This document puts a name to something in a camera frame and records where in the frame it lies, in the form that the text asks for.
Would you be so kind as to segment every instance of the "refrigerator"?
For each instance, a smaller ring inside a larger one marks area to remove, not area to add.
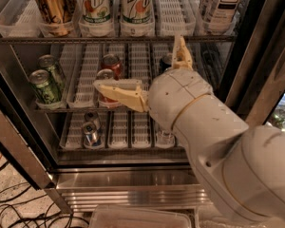
[[[1,15],[12,1],[0,0]],[[194,69],[250,126],[266,124],[285,93],[285,0],[241,0],[234,27],[222,35],[194,33],[190,1],[199,0],[180,1]],[[92,81],[107,53],[118,54],[123,76],[142,79],[146,90],[159,75],[160,59],[171,51],[174,37],[163,33],[161,6],[154,2],[153,9],[155,29],[143,37],[119,30],[106,37],[0,32],[0,152],[65,213],[92,212],[99,204],[160,210],[211,204],[177,139],[170,136],[158,145],[159,127],[147,113],[101,107],[95,100]],[[59,58],[66,74],[65,101],[54,109],[38,104],[29,85],[45,54]],[[81,126],[94,111],[102,148],[88,149]]]

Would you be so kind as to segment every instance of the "robotic arm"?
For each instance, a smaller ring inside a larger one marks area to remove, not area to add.
[[[173,68],[153,81],[148,94],[138,86],[131,93],[142,103],[140,111],[148,110],[178,138],[200,184],[225,217],[242,224],[285,220],[285,133],[270,126],[250,129],[216,98],[190,67],[183,38],[173,55]],[[99,82],[94,85],[114,100],[127,94],[114,96],[115,86],[109,94]]]

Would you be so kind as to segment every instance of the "beverage cooler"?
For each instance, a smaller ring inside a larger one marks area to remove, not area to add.
[[[108,1],[110,20],[101,26],[90,23],[97,19],[81,10],[83,0],[67,1],[70,19],[49,24],[36,0],[0,0],[0,152],[67,213],[98,204],[211,204],[181,142],[148,113],[100,101],[93,82],[111,55],[121,78],[142,80],[148,90],[180,33],[216,96],[249,125],[266,124],[285,93],[285,0],[238,0],[222,28],[201,17],[202,0],[151,0],[148,12],[136,6],[136,22],[147,14],[148,23],[134,28],[124,0]],[[108,10],[97,14],[105,20]],[[60,101],[50,104],[36,98],[31,81],[44,55],[65,75]],[[94,116],[98,141],[90,144],[83,125]]]

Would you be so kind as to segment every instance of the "floor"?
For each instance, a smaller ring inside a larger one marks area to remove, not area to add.
[[[0,160],[0,166],[6,163],[7,160],[2,157]],[[8,200],[12,197],[17,196],[24,190],[29,188],[27,182],[19,175],[19,173],[8,164],[2,171],[0,171],[0,192],[2,190],[7,189],[6,192],[0,193],[0,200]],[[59,217],[54,217],[49,219],[46,224],[44,224],[44,218],[40,218],[40,220],[34,223],[33,221],[26,223],[18,223],[12,225],[15,221],[19,219],[17,213],[22,218],[37,218],[41,215],[47,214],[47,217],[52,216],[59,212],[59,209],[55,204],[53,204],[52,200],[46,195],[46,193],[42,190],[34,190],[30,188],[26,193],[21,195],[19,198],[14,199],[12,201],[0,203],[0,228],[86,228],[88,224],[86,222],[80,220],[85,218],[85,220],[89,221],[89,218],[85,217],[83,214],[75,214],[72,219],[71,224],[69,221],[69,215],[60,215]],[[207,226],[209,228],[219,227],[219,228],[228,228],[231,226]],[[263,225],[256,226],[255,228],[285,228],[285,223],[280,220],[271,220],[270,222],[266,222]]]

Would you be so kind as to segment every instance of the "white robotic arm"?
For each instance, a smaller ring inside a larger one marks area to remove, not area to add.
[[[285,133],[269,126],[249,129],[188,66],[192,61],[183,39],[175,48],[179,53],[173,53],[172,69],[153,81],[148,94],[139,82],[130,93],[121,81],[94,85],[106,97],[148,110],[162,129],[172,132],[209,198],[229,220],[285,220]]]

